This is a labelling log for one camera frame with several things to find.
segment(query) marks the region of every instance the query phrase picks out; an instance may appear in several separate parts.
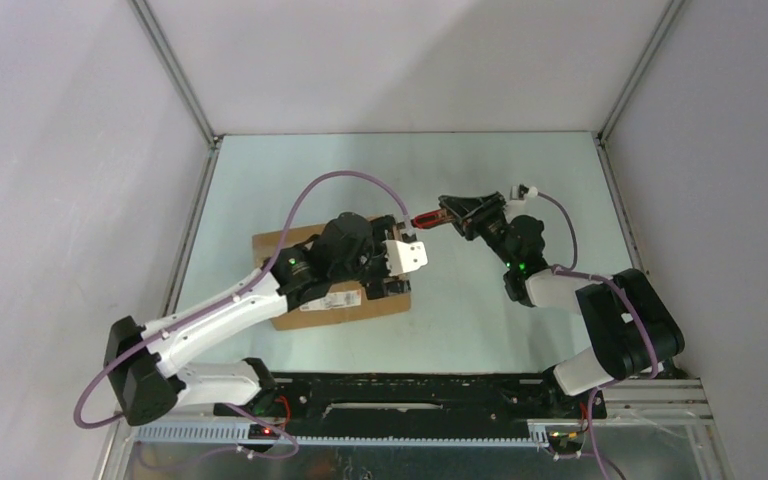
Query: label on box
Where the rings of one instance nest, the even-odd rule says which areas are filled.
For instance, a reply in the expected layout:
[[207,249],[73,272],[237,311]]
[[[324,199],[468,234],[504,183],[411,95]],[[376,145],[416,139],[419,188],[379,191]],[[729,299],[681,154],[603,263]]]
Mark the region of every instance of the label on box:
[[361,298],[360,290],[333,292],[320,299],[305,303],[299,307],[299,310],[302,312],[312,312],[315,310],[357,307],[360,306]]

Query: cardboard box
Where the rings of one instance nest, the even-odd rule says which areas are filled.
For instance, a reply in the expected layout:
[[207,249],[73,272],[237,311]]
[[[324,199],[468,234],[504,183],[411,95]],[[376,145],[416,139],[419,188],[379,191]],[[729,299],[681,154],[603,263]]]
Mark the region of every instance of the cardboard box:
[[[287,233],[285,246],[295,245],[322,233],[325,225],[293,228]],[[255,265],[263,264],[278,244],[281,232],[261,233],[252,237]],[[324,298],[302,305],[298,310],[272,319],[276,330],[318,327],[337,323],[382,317],[410,310],[410,293],[368,300],[358,282],[343,282],[331,287]]]

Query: purple cable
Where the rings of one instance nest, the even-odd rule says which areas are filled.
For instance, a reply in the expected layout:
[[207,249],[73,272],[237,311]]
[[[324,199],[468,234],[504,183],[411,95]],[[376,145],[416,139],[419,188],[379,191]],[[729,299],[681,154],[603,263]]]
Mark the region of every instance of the purple cable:
[[575,266],[578,265],[578,237],[576,237],[575,235],[575,228],[572,226],[572,219],[570,219],[567,209],[564,208],[563,205],[561,205],[561,202],[555,200],[554,198],[550,197],[549,195],[546,195],[545,193],[539,190],[537,191],[537,196],[540,198],[545,198],[546,200],[553,203],[556,207],[558,207],[558,210],[561,211],[561,214],[563,214],[564,219],[567,221],[567,226],[570,229],[570,236],[572,236],[572,265],[564,268],[566,268],[567,270],[575,270]]
[[[263,267],[261,272],[254,279],[252,279],[252,281],[250,281],[245,286],[243,286],[242,288],[240,288],[235,292],[236,295],[242,295],[250,291],[258,283],[260,283],[260,281],[263,280],[264,277],[266,277],[266,275],[272,269],[272,266],[275,265],[275,261],[278,259],[278,253],[281,251],[282,248],[284,248],[284,242],[287,240],[287,232],[289,232],[290,230],[290,225],[292,225],[293,218],[296,216],[296,212],[301,206],[302,201],[304,201],[305,197],[307,197],[307,195],[310,193],[311,190],[313,190],[315,186],[319,185],[321,182],[325,180],[328,180],[329,178],[334,178],[334,177],[362,178],[384,189],[388,194],[390,194],[391,197],[393,197],[393,200],[395,200],[396,203],[399,204],[399,208],[401,209],[402,214],[405,216],[405,219],[406,219],[405,225],[407,226],[407,228],[410,228],[410,214],[408,213],[407,206],[402,201],[402,199],[399,198],[399,195],[392,188],[390,188],[390,186],[388,186],[381,180],[378,180],[372,175],[368,175],[362,172],[356,172],[354,170],[337,170],[334,172],[326,173],[324,175],[320,175],[319,177],[314,179],[312,182],[310,182],[310,184],[308,184],[308,186],[305,187],[304,190],[302,190],[302,193],[299,194],[298,198],[296,198],[296,202],[293,203],[293,208],[290,209],[290,214],[287,216],[287,221],[284,222],[284,229],[281,231],[281,238],[278,240],[278,244],[275,246],[275,251],[272,253],[272,256],[269,258],[269,261]],[[233,301],[234,301],[233,295],[223,298],[212,305],[208,305],[190,315],[187,315],[181,318],[177,322],[170,325],[169,328],[166,329],[166,332],[167,333],[175,332],[180,328],[199,320],[205,315],[208,315],[216,311],[217,309],[232,303]],[[98,387],[98,385],[104,380],[105,377],[107,377],[107,375],[110,374],[110,372],[115,370],[116,367],[121,365],[125,360],[134,356],[137,352],[142,350],[148,344],[157,341],[161,337],[161,335],[163,335],[163,331],[160,331],[153,335],[148,336],[147,338],[143,339],[141,342],[137,343],[133,347],[125,350],[121,355],[113,359],[112,362],[105,365],[105,367],[101,370],[101,372],[99,372],[92,379],[92,381],[90,381],[89,385],[87,385],[87,387],[81,393],[81,396],[78,397],[78,402],[75,404],[75,410],[72,412],[72,419],[74,420],[75,425],[85,429],[99,428],[105,425],[109,425],[119,420],[120,418],[122,418],[122,413],[117,413],[109,418],[100,420],[98,422],[87,422],[87,421],[84,421],[84,419],[81,416],[81,413],[84,410],[84,405],[87,403],[87,399],[89,399],[90,394],[92,394],[92,392],[96,389],[96,387]]]
[[174,472],[174,471],[184,470],[192,466],[195,466],[201,463],[203,460],[210,458],[214,455],[219,455],[220,453],[237,452],[237,453],[244,453],[247,456],[251,455],[252,457],[266,458],[269,460],[284,460],[292,457],[293,455],[299,452],[299,442],[296,440],[296,437],[287,433],[287,431],[284,430],[283,428],[276,425],[270,425],[236,405],[226,403],[225,406],[233,410],[235,413],[248,418],[252,422],[260,425],[261,427],[270,428],[273,431],[275,431],[277,434],[281,435],[281,437],[286,438],[293,445],[293,450],[288,453],[269,455],[265,453],[255,452],[254,450],[249,450],[248,448],[244,448],[241,445],[233,445],[233,446],[228,445],[224,447],[214,448],[213,450],[208,450],[200,455],[196,455],[193,458],[184,460],[183,462],[176,463],[174,465],[149,465],[145,463],[145,460],[143,459],[143,456],[142,456],[142,447],[139,446],[138,444],[138,445],[135,445],[135,448],[137,448],[137,451],[134,453],[134,455],[137,457],[137,461],[140,463],[140,465],[143,466],[143,468],[146,468],[148,470],[152,470],[155,472]]

